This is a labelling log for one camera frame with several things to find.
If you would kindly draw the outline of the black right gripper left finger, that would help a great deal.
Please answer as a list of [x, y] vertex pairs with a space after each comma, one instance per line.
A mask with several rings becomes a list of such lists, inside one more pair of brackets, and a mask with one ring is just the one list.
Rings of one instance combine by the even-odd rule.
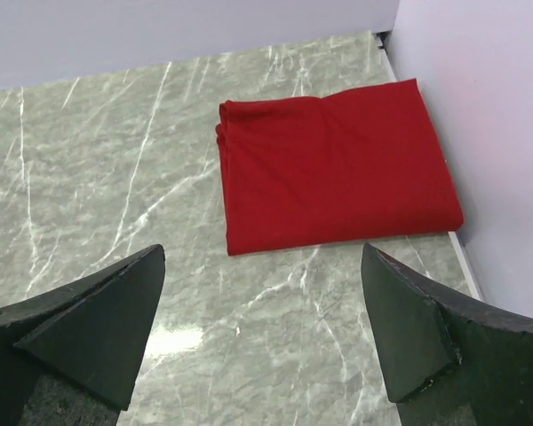
[[0, 307], [0, 425], [115, 425], [131, 403], [164, 276], [155, 244]]

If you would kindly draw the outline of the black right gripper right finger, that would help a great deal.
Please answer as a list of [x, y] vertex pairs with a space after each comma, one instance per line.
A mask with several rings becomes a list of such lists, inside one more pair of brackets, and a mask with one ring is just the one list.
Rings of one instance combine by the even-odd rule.
[[404, 425], [533, 425], [533, 319], [365, 244], [362, 287], [386, 394]]

